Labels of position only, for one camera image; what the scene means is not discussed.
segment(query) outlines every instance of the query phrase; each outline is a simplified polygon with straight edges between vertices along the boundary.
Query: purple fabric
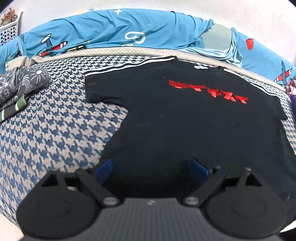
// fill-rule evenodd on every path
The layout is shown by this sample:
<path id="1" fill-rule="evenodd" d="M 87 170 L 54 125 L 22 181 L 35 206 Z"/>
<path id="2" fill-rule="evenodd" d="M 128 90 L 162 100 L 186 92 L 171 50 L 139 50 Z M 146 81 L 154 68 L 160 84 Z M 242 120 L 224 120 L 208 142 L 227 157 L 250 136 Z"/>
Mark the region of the purple fabric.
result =
<path id="1" fill-rule="evenodd" d="M 290 99 L 292 102 L 292 108 L 293 108 L 294 115 L 296 116 L 296 95 L 291 95 Z"/>

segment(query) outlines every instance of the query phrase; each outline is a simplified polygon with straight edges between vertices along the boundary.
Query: beige padded border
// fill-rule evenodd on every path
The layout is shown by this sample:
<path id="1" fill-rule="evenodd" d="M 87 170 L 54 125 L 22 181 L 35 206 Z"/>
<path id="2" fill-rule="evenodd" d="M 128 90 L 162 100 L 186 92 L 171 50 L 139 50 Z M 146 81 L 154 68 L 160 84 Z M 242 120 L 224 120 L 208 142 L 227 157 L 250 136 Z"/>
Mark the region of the beige padded border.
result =
<path id="1" fill-rule="evenodd" d="M 91 48 L 91 49 L 83 49 L 83 50 L 77 50 L 69 53 L 64 53 L 61 55 L 56 55 L 53 57 L 40 57 L 40 56 L 34 56 L 31 59 L 29 59 L 26 56 L 21 56 L 16 59 L 13 59 L 7 63 L 8 69 L 13 69 L 15 67 L 21 67 L 21 66 L 31 66 L 35 63 L 43 63 L 48 61 L 54 61 L 59 59 L 66 59 L 66 58 L 75 58 L 75 57 L 88 57 L 88 56 L 115 56 L 115 55 L 142 55 L 142 56 L 177 56 L 178 59 L 186 60 L 186 61 L 192 61 L 192 62 L 198 62 L 202 64 L 208 64 L 212 66 L 222 66 L 224 68 L 227 68 L 229 70 L 232 70 L 238 74 L 247 76 L 249 78 L 252 78 L 254 80 L 258 80 L 262 83 L 271 85 L 283 92 L 286 92 L 286 90 L 278 85 L 277 83 L 261 76 L 258 74 L 255 74 L 251 71 L 245 70 L 243 68 L 227 64 L 225 62 L 208 58 L 205 56 L 197 55 L 197 54 L 190 54 L 190 53 L 184 53 L 177 50 L 168 50 L 168 49 L 151 49 L 151 48 L 143 48 L 143 47 L 111 47 L 111 48 Z"/>

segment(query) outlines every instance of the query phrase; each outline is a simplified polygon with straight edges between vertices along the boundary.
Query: white star print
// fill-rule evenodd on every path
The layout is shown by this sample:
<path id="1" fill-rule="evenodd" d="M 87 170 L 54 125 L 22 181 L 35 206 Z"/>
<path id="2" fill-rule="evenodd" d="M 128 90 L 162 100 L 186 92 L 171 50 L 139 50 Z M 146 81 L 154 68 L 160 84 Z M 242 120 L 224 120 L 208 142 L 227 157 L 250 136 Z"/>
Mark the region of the white star print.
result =
<path id="1" fill-rule="evenodd" d="M 116 11 L 112 11 L 112 12 L 117 13 L 117 16 L 118 16 L 118 14 L 119 14 L 120 12 L 124 12 L 124 10 L 117 9 Z"/>

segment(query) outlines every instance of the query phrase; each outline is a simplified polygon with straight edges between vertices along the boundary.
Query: perforated basket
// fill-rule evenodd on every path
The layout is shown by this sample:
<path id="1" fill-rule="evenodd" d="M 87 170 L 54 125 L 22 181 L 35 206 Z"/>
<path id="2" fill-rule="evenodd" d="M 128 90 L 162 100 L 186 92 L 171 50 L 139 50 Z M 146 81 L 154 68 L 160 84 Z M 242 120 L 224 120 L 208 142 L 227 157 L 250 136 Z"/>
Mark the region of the perforated basket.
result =
<path id="1" fill-rule="evenodd" d="M 0 27 L 0 46 L 17 36 L 19 19 L 20 17 L 18 16 L 15 21 Z"/>

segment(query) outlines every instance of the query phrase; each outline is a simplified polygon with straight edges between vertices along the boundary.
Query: bed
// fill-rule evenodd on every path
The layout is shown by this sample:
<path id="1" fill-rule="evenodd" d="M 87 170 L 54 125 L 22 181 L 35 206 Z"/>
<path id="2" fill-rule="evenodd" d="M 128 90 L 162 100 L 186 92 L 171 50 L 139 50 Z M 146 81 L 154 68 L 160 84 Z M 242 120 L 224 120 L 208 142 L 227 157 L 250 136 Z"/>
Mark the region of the bed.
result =
<path id="1" fill-rule="evenodd" d="M 0 213 L 17 225 L 18 205 L 45 173 L 53 168 L 73 172 L 79 167 L 97 164 L 104 145 L 120 127 L 127 114 L 124 108 L 86 102 L 84 70 L 127 61 L 139 63 L 162 55 L 177 55 L 197 66 L 222 65 L 274 92 L 288 116 L 283 125 L 296 153 L 295 117 L 284 89 L 233 65 L 175 50 L 128 47 L 79 50 L 31 61 L 16 59 L 8 68 L 18 64 L 46 68 L 51 83 L 32 93 L 27 107 L 0 125 Z"/>

